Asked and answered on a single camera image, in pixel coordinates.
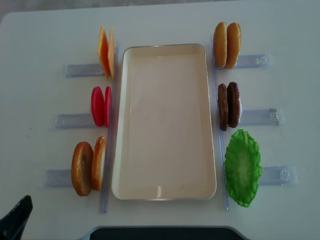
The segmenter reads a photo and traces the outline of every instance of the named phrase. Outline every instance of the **red tomato slice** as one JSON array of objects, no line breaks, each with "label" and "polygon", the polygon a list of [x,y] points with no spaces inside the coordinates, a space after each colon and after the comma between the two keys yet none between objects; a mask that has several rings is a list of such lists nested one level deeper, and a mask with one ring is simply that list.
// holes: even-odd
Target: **red tomato slice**
[{"label": "red tomato slice", "polygon": [[104,125],[104,95],[99,86],[96,86],[91,95],[91,112],[95,125],[102,127]]},{"label": "red tomato slice", "polygon": [[107,86],[105,89],[105,102],[104,102],[104,125],[109,128],[110,114],[111,114],[112,93],[111,87]]}]

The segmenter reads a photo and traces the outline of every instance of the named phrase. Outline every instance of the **plastic holder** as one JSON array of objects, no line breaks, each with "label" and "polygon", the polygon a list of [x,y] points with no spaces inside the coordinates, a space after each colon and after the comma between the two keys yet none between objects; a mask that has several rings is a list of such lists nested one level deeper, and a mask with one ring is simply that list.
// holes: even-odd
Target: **plastic holder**
[{"label": "plastic holder", "polygon": [[[45,188],[72,188],[71,170],[47,170],[43,179]],[[259,179],[260,186],[289,186],[298,183],[293,164],[264,167]]]},{"label": "plastic holder", "polygon": [[[257,55],[240,55],[236,61],[234,69],[247,69],[247,68],[268,68],[271,65],[269,54]],[[226,69],[226,67],[219,67],[214,65],[217,70]]]},{"label": "plastic holder", "polygon": [[[214,61],[213,36],[210,38],[211,46],[211,74],[214,96],[215,112],[218,112],[218,80],[216,70],[224,68],[217,67]],[[266,68],[269,67],[269,54],[258,55],[240,55],[235,68]],[[223,131],[219,126],[219,114],[215,114],[216,132],[218,137],[218,153],[221,162],[221,183],[223,195],[225,199],[225,209],[230,210],[230,199],[226,188],[226,172],[225,172],[225,147],[223,140]],[[285,123],[285,116],[282,109],[270,108],[265,110],[244,110],[242,112],[239,125],[241,126],[261,126],[270,125],[277,126]],[[259,180],[261,186],[289,186],[298,183],[296,167],[292,164],[284,166],[263,167],[262,176]]]},{"label": "plastic holder", "polygon": [[122,58],[120,56],[121,46],[116,42],[115,48],[115,64],[114,64],[114,79],[112,83],[112,102],[110,109],[110,125],[108,129],[107,144],[106,144],[106,162],[103,171],[103,184],[100,198],[100,213],[107,213],[109,203],[109,193],[112,181],[112,159],[115,158],[116,142],[117,142],[117,127],[119,120],[120,106],[120,90],[122,83]]},{"label": "plastic holder", "polygon": [[47,170],[43,185],[44,188],[72,188],[71,170]]},{"label": "plastic holder", "polygon": [[293,164],[264,167],[259,179],[260,186],[289,186],[297,183],[296,167]]},{"label": "plastic holder", "polygon": [[[90,129],[105,128],[96,126],[93,117],[89,113],[84,114],[58,114],[53,117],[56,129]],[[263,126],[280,125],[285,123],[282,109],[270,108],[265,110],[244,110],[239,126]]]},{"label": "plastic holder", "polygon": [[105,76],[105,71],[100,64],[69,64],[65,69],[66,78]]},{"label": "plastic holder", "polygon": [[56,129],[90,129],[103,128],[96,126],[92,114],[57,114],[53,117]]},{"label": "plastic holder", "polygon": [[265,110],[244,110],[239,121],[239,126],[275,126],[284,123],[284,111],[281,108],[269,108]]}]

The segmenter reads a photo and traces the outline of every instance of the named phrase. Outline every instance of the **white tray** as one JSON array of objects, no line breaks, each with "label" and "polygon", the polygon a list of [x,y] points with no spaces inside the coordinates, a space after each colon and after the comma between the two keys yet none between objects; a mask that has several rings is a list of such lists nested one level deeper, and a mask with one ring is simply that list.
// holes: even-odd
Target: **white tray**
[{"label": "white tray", "polygon": [[216,187],[205,49],[127,49],[113,194],[120,200],[210,199]]}]

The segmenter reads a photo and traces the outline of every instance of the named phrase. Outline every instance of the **cheese slice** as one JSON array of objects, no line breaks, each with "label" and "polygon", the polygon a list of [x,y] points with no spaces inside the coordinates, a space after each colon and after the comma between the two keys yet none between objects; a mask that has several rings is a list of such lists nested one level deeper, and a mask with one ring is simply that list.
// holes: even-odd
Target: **cheese slice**
[{"label": "cheese slice", "polygon": [[110,67],[108,62],[108,39],[105,32],[104,26],[101,26],[98,44],[98,55],[100,58],[101,65],[103,67],[106,79],[109,80]]},{"label": "cheese slice", "polygon": [[109,69],[110,69],[111,77],[112,77],[112,79],[114,79],[116,44],[115,44],[114,28],[113,27],[111,27],[111,29],[110,29],[109,41],[110,41],[110,43],[109,43],[109,48],[108,48],[108,62],[109,62]]}]

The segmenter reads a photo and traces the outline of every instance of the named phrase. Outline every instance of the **table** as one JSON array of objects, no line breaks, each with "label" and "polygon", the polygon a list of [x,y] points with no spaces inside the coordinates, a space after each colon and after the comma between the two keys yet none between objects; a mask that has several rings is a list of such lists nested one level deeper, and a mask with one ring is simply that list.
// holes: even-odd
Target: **table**
[{"label": "table", "polygon": [[[228,1],[7,15],[0,25],[0,216],[28,194],[34,208],[24,239],[79,239],[105,226],[225,226],[249,239],[317,239],[319,8],[316,1]],[[92,88],[109,84],[103,77],[65,79],[62,68],[99,62],[101,25],[113,25],[122,52],[200,43],[210,63],[211,35],[221,21],[241,24],[242,55],[272,56],[269,69],[233,69],[218,80],[239,84],[244,109],[283,108],[285,124],[245,130],[259,142],[263,166],[295,164],[296,187],[260,187],[249,208],[231,201],[226,211],[215,152],[217,190],[211,200],[119,201],[111,194],[108,213],[99,214],[97,192],[78,197],[72,188],[43,188],[45,170],[70,168],[78,142],[93,145],[106,134],[50,127],[53,114],[89,113]],[[225,146],[233,132],[225,133]]]}]

